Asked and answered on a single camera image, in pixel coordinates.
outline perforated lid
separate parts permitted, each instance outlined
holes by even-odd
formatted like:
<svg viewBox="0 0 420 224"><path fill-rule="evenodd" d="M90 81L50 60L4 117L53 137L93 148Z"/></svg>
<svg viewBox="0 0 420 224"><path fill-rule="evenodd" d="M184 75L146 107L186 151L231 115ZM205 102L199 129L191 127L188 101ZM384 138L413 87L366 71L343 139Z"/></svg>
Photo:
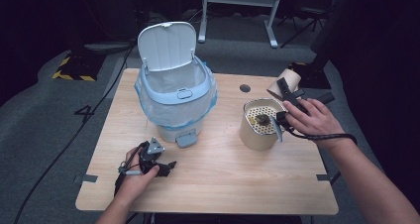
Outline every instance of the perforated lid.
<svg viewBox="0 0 420 224"><path fill-rule="evenodd" d="M140 57L149 71L168 70L191 63L196 33L184 22L157 24L142 30L138 45Z"/></svg>

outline forearm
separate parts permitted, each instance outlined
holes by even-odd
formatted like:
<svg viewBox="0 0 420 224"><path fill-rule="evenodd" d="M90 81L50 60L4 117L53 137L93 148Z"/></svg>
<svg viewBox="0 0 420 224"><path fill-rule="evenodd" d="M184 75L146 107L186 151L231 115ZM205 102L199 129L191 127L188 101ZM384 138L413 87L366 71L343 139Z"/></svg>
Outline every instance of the forearm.
<svg viewBox="0 0 420 224"><path fill-rule="evenodd" d="M96 224L126 223L131 205L132 202L124 198L114 198L101 217L96 221Z"/></svg>
<svg viewBox="0 0 420 224"><path fill-rule="evenodd" d="M367 223L420 223L403 193L348 139L330 151Z"/></svg>

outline metal stand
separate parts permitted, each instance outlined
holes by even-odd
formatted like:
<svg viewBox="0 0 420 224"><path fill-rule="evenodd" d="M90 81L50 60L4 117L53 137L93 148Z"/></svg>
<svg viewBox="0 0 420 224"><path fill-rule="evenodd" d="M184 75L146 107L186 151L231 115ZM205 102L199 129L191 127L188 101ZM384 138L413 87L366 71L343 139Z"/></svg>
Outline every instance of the metal stand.
<svg viewBox="0 0 420 224"><path fill-rule="evenodd" d="M277 48L278 43L275 39L274 33L272 31L272 22L274 20L275 12L277 11L278 3L280 0L203 0L203 16L200 24L200 32L198 34L198 42L204 43L206 41L206 30L207 30L207 4L208 3L225 3L225 4L237 4L237 5L250 5L250 6L260 6L260 7L269 7L271 12L269 14L269 19L264 20L264 27L268 35L269 43L272 48Z"/></svg>

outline beige bucket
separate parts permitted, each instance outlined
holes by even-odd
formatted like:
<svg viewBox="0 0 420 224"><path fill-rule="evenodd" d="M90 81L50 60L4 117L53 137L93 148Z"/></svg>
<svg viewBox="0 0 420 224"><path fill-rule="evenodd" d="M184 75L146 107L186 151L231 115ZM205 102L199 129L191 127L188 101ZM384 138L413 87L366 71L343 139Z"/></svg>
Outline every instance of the beige bucket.
<svg viewBox="0 0 420 224"><path fill-rule="evenodd" d="M267 125L260 123L257 116L267 115L275 118L275 114L281 111L284 111L284 108L280 102L271 98L260 98L246 103L239 131L242 142L256 151L270 149L278 136L270 121Z"/></svg>

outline wooden table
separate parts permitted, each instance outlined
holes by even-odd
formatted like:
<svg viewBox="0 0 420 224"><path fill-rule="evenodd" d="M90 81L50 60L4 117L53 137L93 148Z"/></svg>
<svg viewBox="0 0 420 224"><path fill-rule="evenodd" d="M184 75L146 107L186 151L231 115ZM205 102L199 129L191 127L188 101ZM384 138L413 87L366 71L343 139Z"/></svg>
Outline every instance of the wooden table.
<svg viewBox="0 0 420 224"><path fill-rule="evenodd" d="M181 149L158 136L140 106L134 83L138 69L124 71L87 174L76 200L80 210L104 210L113 198L117 168L125 154L151 137L166 150L162 164L177 161L169 177L156 177L138 199L139 212L327 214L338 212L337 201L317 147L284 134L283 143L257 152L239 137L246 102L269 97L273 77L215 74L219 99L204 119L197 144ZM240 85L251 91L244 93Z"/></svg>

